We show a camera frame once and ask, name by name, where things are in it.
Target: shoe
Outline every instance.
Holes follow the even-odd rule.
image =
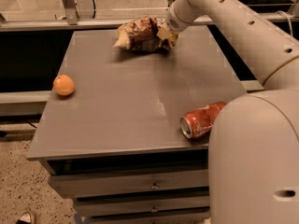
[[[36,215],[32,212],[25,212],[15,224],[36,224]]]

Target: drawer knob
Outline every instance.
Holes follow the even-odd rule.
[[[157,182],[156,182],[155,180],[153,180],[150,189],[152,189],[152,190],[156,190],[156,189],[158,189],[159,187],[160,187],[160,186],[157,184]]]
[[[150,211],[151,213],[157,213],[159,210],[153,205]]]

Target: drawer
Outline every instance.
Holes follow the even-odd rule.
[[[186,166],[52,176],[49,182],[61,196],[77,198],[207,187],[208,175],[206,169],[201,170],[196,169],[196,166]]]
[[[168,224],[203,221],[209,218],[208,208],[194,208],[179,211],[167,211],[153,214],[118,215],[110,217],[91,217],[91,224]]]
[[[159,191],[112,198],[74,200],[76,211],[83,217],[129,213],[158,213],[166,210],[209,207],[207,189]]]

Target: crumpled bag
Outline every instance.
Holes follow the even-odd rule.
[[[170,50],[177,42],[178,33],[169,29],[163,19],[145,17],[123,24],[117,30],[114,47],[133,52]]]

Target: red soda can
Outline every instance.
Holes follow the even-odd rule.
[[[187,112],[180,119],[184,135],[187,138],[198,138],[210,132],[215,118],[225,106],[225,102],[217,102]]]

